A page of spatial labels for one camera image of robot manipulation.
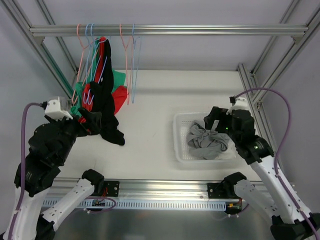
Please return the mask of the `white tank top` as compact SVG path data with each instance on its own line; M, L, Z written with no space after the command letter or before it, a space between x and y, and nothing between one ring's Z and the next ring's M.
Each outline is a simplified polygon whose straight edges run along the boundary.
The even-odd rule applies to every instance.
M237 151L234 148L228 148L226 151L221 152L215 158L216 160L231 160L237 157Z

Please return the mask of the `grey tank top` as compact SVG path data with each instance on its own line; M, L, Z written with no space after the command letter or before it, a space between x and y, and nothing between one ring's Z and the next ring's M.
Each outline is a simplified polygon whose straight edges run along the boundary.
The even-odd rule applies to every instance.
M205 129L202 121L194 120L186 136L189 153L198 159L214 160L229 148L230 138L225 133Z

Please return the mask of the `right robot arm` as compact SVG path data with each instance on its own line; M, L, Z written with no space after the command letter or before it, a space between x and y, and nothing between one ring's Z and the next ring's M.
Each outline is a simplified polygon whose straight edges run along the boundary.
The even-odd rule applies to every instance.
M240 172L226 176L221 185L228 198L239 197L269 224L276 240L319 239L320 215L313 213L285 178L268 142L256 134L255 121L246 109L214 106L204 118L207 130L227 134L240 157L259 176L269 197Z

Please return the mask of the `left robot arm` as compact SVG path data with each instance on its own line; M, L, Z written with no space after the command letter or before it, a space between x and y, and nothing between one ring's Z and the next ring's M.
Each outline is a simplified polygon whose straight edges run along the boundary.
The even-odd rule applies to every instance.
M0 235L2 240L52 240L61 223L84 199L103 192L104 176L89 169L59 202L41 211L76 139L101 130L101 113L84 108L80 113L85 122L77 117L55 120L46 115L49 122L35 129L28 141L29 153L22 156L16 171L14 210L7 230Z

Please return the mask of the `black tank top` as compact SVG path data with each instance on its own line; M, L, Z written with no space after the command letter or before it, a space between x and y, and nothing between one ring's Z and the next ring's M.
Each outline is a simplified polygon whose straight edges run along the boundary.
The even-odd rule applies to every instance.
M124 146L124 134L118 130L119 122L115 117L115 101L112 96L114 88L114 74L112 71L111 46L106 40L103 49L103 66L98 82L90 83L90 90L93 93L92 111L101 113L100 130L101 137L109 143Z

